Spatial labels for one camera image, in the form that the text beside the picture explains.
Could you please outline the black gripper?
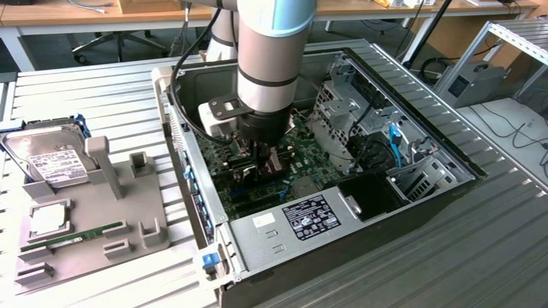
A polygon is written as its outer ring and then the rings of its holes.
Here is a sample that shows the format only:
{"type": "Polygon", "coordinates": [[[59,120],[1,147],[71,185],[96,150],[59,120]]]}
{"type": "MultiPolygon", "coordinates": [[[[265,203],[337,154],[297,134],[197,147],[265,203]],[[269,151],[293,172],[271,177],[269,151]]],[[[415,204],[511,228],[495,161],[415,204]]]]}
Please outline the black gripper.
{"type": "Polygon", "coordinates": [[[276,112],[255,111],[237,116],[240,135],[248,139],[255,162],[264,162],[271,156],[289,127],[291,109],[276,112]]]}

